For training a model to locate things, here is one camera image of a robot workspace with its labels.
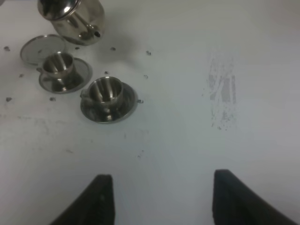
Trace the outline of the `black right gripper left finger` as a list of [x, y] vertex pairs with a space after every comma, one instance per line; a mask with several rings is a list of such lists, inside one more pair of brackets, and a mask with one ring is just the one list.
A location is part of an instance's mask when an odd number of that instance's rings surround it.
[[53, 222], [52, 225], [113, 225], [115, 204], [113, 178], [97, 175], [79, 197]]

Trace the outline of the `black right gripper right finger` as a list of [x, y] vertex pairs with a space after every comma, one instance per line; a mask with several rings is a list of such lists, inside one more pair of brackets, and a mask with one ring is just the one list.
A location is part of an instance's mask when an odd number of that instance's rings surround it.
[[214, 172], [212, 217], [216, 225], [295, 225], [231, 171]]

